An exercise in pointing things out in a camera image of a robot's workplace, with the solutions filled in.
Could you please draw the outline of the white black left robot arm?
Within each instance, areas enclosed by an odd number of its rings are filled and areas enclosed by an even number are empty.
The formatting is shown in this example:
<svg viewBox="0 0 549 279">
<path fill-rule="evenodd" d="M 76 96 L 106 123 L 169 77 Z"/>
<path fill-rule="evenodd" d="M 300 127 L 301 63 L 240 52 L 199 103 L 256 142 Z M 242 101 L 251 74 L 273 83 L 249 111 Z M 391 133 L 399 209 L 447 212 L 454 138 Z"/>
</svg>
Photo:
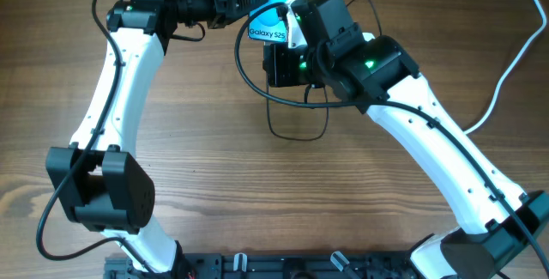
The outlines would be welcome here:
<svg viewBox="0 0 549 279">
<path fill-rule="evenodd" d="M 219 29 L 268 0 L 117 0 L 98 28 L 106 58 L 90 106 L 45 168 L 69 221 L 101 234 L 127 255 L 140 278 L 194 278 L 181 245 L 154 218 L 154 182 L 136 161 L 148 90 L 179 25 Z"/>
</svg>

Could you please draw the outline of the teal Galaxy smartphone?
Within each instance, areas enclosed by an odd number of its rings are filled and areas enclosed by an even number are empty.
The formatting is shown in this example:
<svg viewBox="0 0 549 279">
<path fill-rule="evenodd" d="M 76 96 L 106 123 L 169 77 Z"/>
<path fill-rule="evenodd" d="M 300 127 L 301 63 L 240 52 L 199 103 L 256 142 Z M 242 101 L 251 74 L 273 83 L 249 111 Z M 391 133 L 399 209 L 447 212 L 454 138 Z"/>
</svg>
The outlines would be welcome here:
<svg viewBox="0 0 549 279">
<path fill-rule="evenodd" d="M 286 0 L 268 0 L 271 3 L 284 3 Z M 280 19 L 276 9 L 270 9 L 254 19 L 248 29 L 250 39 L 262 40 L 275 43 L 287 41 L 287 27 Z"/>
</svg>

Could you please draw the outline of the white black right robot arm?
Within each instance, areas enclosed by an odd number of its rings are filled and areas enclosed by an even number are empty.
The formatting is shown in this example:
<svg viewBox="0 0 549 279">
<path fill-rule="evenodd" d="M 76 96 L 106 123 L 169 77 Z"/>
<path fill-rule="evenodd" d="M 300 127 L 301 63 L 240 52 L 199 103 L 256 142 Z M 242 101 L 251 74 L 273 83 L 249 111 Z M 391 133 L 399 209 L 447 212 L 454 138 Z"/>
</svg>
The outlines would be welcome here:
<svg viewBox="0 0 549 279">
<path fill-rule="evenodd" d="M 538 236 L 548 223 L 548 195 L 526 192 L 501 173 L 444 110 L 418 64 L 387 35 L 366 38 L 344 0 L 261 1 L 296 32 L 268 45 L 263 68 L 276 87 L 330 87 L 333 107 L 354 106 L 385 129 L 443 195 L 456 220 L 411 251 L 424 278 L 490 278 L 525 248 L 548 260 Z"/>
</svg>

